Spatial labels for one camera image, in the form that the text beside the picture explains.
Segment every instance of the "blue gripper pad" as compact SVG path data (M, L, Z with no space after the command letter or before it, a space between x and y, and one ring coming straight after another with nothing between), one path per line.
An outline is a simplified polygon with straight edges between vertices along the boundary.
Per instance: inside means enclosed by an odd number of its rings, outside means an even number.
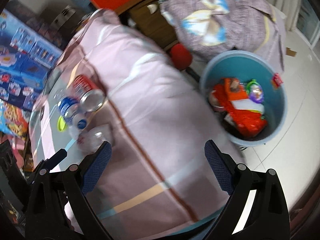
M209 162L217 181L219 182L220 188L231 195L234 191L232 174L226 167L220 154L222 154L221 151L212 140L209 140L205 143L204 155L207 158L207 161Z
M111 144L107 142L84 173L81 186L83 195L93 191L100 176L110 161L111 152Z

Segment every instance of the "trash bin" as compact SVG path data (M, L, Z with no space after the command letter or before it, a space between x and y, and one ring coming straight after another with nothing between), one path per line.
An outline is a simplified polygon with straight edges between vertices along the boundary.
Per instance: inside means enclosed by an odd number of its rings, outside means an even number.
M201 94L208 97L212 87L221 78L236 77L240 82L255 79L264 92L265 117L268 125L256 137L242 140L228 133L235 144L254 147L270 141L281 130L287 114L287 96L284 85L275 89L272 78L275 72L272 67L257 55L240 50L224 52L213 58L204 70L199 86Z

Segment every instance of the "can lid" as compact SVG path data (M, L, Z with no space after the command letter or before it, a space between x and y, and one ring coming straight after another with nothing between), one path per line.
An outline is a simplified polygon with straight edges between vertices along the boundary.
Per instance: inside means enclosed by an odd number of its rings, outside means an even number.
M105 96L102 90L90 90L80 100L81 107L86 112L97 111L104 102Z

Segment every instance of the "soda can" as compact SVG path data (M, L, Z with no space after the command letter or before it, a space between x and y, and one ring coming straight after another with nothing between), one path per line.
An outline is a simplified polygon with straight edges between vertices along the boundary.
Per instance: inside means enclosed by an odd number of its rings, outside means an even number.
M86 76L78 75L73 81L73 87L84 111L94 112L102 106L105 99L103 91Z

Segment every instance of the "bottle label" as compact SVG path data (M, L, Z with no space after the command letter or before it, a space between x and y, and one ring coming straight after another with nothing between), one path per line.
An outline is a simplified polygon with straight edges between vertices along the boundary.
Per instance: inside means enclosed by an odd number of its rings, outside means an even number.
M60 114L62 116L64 116L67 112L67 110L75 105L78 104L78 101L74 98L63 98L63 100L61 100L60 104L59 104L59 110L60 110Z

